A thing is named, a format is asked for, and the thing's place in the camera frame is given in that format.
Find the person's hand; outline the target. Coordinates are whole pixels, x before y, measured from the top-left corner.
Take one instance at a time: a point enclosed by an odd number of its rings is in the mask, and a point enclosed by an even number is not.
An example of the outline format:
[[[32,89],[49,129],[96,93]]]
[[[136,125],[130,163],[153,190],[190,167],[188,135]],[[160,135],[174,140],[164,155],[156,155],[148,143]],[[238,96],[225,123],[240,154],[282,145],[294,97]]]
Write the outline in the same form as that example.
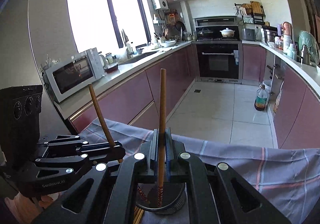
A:
[[[48,208],[52,203],[54,202],[53,198],[48,196],[48,195],[44,195],[44,196],[41,196],[41,199],[40,201],[38,202],[39,203],[39,206],[41,208]]]

